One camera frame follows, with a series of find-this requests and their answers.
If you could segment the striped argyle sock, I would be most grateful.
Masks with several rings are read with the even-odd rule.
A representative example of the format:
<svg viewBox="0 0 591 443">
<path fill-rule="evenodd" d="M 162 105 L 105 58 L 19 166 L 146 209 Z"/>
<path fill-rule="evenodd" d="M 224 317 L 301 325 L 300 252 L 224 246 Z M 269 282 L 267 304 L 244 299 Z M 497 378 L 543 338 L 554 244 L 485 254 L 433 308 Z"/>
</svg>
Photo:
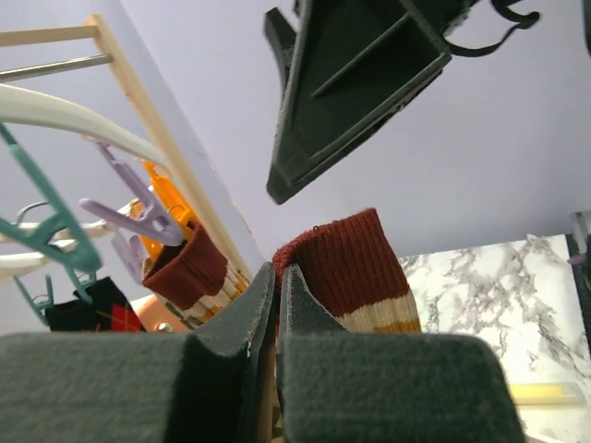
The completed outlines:
<svg viewBox="0 0 591 443">
<path fill-rule="evenodd" d="M 143 266 L 142 284 L 188 329 L 196 329 L 238 298 L 249 280 L 229 261 L 198 221 L 189 238 L 164 246 Z"/>
</svg>

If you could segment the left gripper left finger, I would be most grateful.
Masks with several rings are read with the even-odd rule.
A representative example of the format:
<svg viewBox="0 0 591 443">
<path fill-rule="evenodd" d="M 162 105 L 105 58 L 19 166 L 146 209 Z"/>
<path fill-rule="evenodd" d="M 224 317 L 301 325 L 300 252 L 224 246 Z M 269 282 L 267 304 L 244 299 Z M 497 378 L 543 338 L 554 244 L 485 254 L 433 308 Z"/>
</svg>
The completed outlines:
<svg viewBox="0 0 591 443">
<path fill-rule="evenodd" d="M 187 332 L 1 340 L 5 442 L 268 442 L 275 271 Z"/>
</svg>

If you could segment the white oval clip hanger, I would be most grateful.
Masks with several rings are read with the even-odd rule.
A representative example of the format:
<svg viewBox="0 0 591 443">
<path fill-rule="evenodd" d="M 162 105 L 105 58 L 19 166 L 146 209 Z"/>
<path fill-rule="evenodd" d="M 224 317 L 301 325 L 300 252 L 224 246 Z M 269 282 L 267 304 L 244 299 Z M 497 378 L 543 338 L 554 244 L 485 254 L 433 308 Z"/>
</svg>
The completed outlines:
<svg viewBox="0 0 591 443">
<path fill-rule="evenodd" d="M 18 86 L 78 103 L 137 135 L 146 134 L 124 92 L 111 78 L 95 79 L 88 87 L 78 80 L 60 83 L 53 78 L 23 80 Z M 34 126 L 11 124 L 8 128 L 47 173 L 79 221 L 93 222 L 95 219 L 79 205 L 82 198 L 96 199 L 114 209 L 125 206 L 132 199 L 131 191 L 97 149 L 83 137 Z M 42 198 L 6 151 L 1 153 L 1 187 L 1 215 L 9 220 L 14 219 L 21 208 Z M 129 276 L 112 247 L 110 236 L 100 238 L 94 244 L 103 260 L 100 276 L 111 278 L 133 306 L 143 305 L 151 293 Z M 2 287 L 1 300 L 4 304 L 1 309 L 2 333 L 45 329 L 15 284 L 9 283 Z"/>
</svg>

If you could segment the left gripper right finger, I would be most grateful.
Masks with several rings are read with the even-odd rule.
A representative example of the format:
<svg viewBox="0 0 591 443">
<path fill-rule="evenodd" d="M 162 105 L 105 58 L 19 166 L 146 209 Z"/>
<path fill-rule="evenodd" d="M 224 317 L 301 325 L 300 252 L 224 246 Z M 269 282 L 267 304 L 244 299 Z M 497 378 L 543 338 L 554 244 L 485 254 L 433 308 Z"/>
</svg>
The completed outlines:
<svg viewBox="0 0 591 443">
<path fill-rule="evenodd" d="M 283 274 L 277 384 L 289 442 L 522 442 L 501 365 L 467 335 L 350 332 Z"/>
</svg>

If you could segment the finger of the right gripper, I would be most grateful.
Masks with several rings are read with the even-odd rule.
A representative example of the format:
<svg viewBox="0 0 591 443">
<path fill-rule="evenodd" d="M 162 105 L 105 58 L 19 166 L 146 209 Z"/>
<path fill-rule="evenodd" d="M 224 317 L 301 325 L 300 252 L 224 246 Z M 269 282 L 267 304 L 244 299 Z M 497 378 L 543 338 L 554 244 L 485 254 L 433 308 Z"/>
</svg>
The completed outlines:
<svg viewBox="0 0 591 443">
<path fill-rule="evenodd" d="M 372 137 L 450 62 L 437 1 L 302 1 L 267 192 L 292 198 Z"/>
<path fill-rule="evenodd" d="M 271 46 L 282 83 L 286 83 L 296 44 L 296 31 L 278 8 L 265 13 L 264 33 Z"/>
</svg>

